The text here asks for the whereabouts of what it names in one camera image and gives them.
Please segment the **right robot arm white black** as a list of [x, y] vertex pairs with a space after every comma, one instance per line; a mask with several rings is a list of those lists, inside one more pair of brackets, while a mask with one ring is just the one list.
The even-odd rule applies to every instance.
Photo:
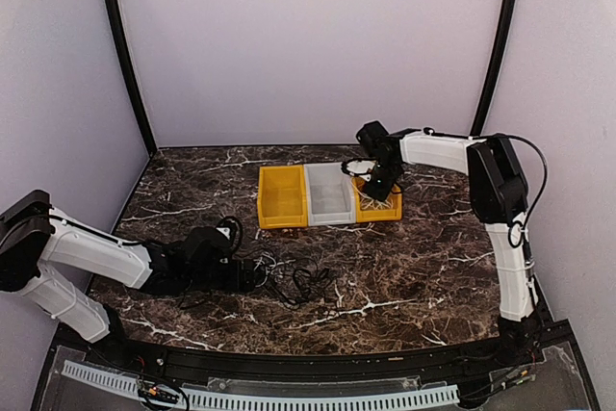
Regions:
[[530, 319], [538, 303], [534, 259], [528, 222], [536, 203], [529, 202], [528, 182], [512, 144], [520, 141], [535, 152], [532, 142], [518, 136], [460, 136], [431, 128], [390, 133], [379, 121], [365, 124], [356, 134], [372, 167], [360, 176], [362, 192], [383, 201], [393, 191], [405, 165], [454, 170], [469, 181], [471, 208], [485, 226], [496, 258], [500, 284], [500, 318]]

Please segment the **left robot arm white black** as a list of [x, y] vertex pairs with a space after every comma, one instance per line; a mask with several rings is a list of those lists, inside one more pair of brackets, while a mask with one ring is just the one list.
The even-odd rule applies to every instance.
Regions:
[[76, 331], [116, 369], [136, 360], [116, 311], [96, 302], [56, 268], [63, 264], [113, 279], [147, 295], [178, 296], [189, 291], [249, 293], [256, 264], [235, 254], [240, 223], [223, 218], [195, 227], [173, 243], [129, 241], [85, 225], [52, 206], [34, 190], [1, 214], [1, 290], [33, 301], [51, 319]]

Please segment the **yellow bin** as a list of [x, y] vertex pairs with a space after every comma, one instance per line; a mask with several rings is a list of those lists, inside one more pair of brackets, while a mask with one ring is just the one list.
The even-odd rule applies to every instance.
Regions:
[[257, 211], [261, 229], [307, 227], [304, 166], [260, 167]]
[[398, 185], [385, 202], [371, 199], [362, 193], [365, 180], [360, 177], [350, 179], [353, 188], [357, 222], [397, 221], [402, 217], [402, 191]]

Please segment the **white translucent bin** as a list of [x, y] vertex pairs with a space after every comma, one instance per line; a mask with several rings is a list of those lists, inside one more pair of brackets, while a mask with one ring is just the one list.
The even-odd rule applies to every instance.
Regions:
[[310, 226], [355, 222], [354, 189], [341, 163], [305, 164], [304, 178]]

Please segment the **yellow bin front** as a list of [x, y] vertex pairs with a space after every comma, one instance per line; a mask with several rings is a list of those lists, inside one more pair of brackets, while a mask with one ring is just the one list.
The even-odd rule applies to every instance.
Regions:
[[397, 221], [402, 217], [402, 191], [398, 185], [385, 202], [371, 199], [362, 193], [365, 180], [360, 177], [350, 179], [353, 188], [357, 222]]

